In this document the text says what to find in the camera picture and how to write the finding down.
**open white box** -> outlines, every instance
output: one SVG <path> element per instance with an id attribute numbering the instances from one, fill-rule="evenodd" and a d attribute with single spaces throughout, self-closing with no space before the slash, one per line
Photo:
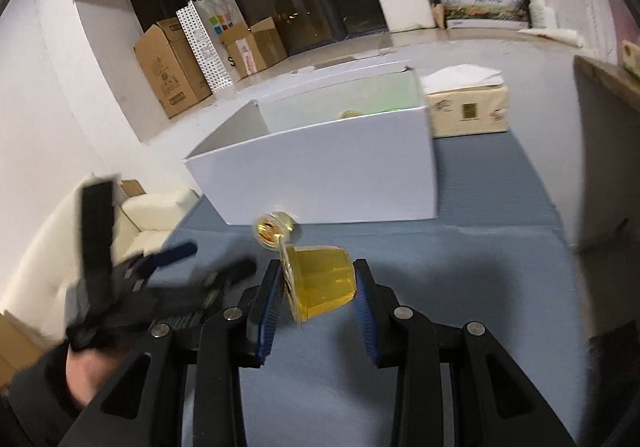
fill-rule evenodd
<path id="1" fill-rule="evenodd" d="M 428 108 L 410 70 L 251 101 L 185 164 L 230 225 L 276 210 L 298 223 L 436 217 Z"/>

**black sleeve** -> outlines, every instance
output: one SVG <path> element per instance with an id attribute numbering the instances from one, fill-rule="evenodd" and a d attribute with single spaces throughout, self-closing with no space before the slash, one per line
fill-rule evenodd
<path id="1" fill-rule="evenodd" d="M 64 343 L 17 373 L 8 403 L 35 447 L 55 447 L 80 414 L 66 386 Z"/>

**table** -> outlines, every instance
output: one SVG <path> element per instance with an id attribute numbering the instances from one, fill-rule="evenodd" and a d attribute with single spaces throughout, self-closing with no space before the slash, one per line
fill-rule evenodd
<path id="1" fill-rule="evenodd" d="M 438 218 L 307 225 L 297 244 L 336 245 L 353 259 L 366 258 L 378 283 L 435 322 L 483 322 L 576 439 L 586 341 L 558 215 L 510 132 L 437 139 L 434 152 Z M 205 198 L 168 245 L 185 240 L 197 242 L 196 256 L 159 271 L 155 283 L 186 281 L 207 265 L 257 257 L 257 278 L 229 294 L 229 304 L 259 282 L 275 257 L 258 246 L 250 227 L 227 226 Z M 266 364 L 241 370 L 248 444 L 387 446 L 396 372 L 377 370 L 366 356 L 353 305 L 300 328 L 283 308 Z"/>

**metal screw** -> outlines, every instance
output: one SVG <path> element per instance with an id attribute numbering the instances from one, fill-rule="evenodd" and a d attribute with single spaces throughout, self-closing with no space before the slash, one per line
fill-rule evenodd
<path id="1" fill-rule="evenodd" d="M 156 338 L 159 339 L 160 337 L 164 337 L 170 330 L 171 328 L 169 328 L 169 324 L 165 324 L 164 322 L 161 322 L 159 324 L 156 324 L 153 328 L 151 328 L 151 334 Z"/>
<path id="2" fill-rule="evenodd" d="M 228 321 L 235 321 L 242 317 L 242 310 L 238 306 L 231 306 L 224 311 L 222 316 Z"/>
<path id="3" fill-rule="evenodd" d="M 410 319 L 414 316 L 414 311 L 406 306 L 398 306 L 398 308 L 394 310 L 394 315 L 399 319 Z"/>
<path id="4" fill-rule="evenodd" d="M 472 335 L 479 337 L 480 335 L 484 335 L 486 328 L 484 324 L 480 322 L 469 322 L 469 324 L 466 325 L 466 330 Z"/>

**sofa armrest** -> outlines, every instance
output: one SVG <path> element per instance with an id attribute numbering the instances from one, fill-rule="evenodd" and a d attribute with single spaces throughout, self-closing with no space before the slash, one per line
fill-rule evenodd
<path id="1" fill-rule="evenodd" d="M 195 192 L 181 189 L 134 196 L 121 208 L 141 231 L 172 231 L 197 201 Z"/>

